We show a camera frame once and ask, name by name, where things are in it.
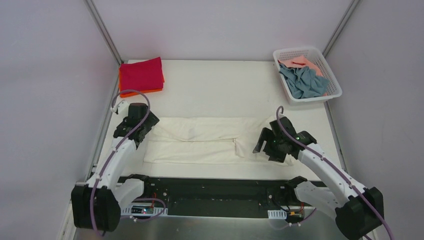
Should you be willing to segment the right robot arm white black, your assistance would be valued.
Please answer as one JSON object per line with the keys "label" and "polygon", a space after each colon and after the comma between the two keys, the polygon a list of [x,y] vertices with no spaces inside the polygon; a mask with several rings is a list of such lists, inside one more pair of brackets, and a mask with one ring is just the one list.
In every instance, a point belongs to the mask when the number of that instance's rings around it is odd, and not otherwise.
{"label": "right robot arm white black", "polygon": [[264,152],[270,161],[282,163],[290,155],[308,167],[327,187],[316,187],[297,176],[283,186],[283,201],[308,204],[333,219],[349,240],[359,240],[383,225],[383,194],[367,188],[327,157],[317,140],[307,131],[296,132],[287,117],[270,122],[261,130],[253,153]]}

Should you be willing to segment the cream white t shirt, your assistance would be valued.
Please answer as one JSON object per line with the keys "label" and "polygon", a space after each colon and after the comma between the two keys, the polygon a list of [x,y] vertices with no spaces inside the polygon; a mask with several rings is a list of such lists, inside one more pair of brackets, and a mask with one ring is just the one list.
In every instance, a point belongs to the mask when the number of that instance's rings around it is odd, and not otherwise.
{"label": "cream white t shirt", "polygon": [[263,128],[275,118],[164,117],[149,132],[145,163],[259,165],[269,157],[254,153]]}

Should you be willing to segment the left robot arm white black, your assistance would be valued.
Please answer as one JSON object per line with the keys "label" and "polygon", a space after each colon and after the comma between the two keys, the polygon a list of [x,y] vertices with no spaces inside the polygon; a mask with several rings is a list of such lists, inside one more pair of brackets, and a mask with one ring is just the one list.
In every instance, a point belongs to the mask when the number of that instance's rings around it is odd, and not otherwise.
{"label": "left robot arm white black", "polygon": [[118,182],[125,167],[133,160],[143,161],[147,151],[146,136],[159,122],[145,103],[131,103],[127,116],[113,132],[108,157],[84,183],[77,183],[71,191],[73,223],[80,229],[114,231],[122,209],[136,198],[147,202],[153,189],[144,177],[132,173],[121,186]]}

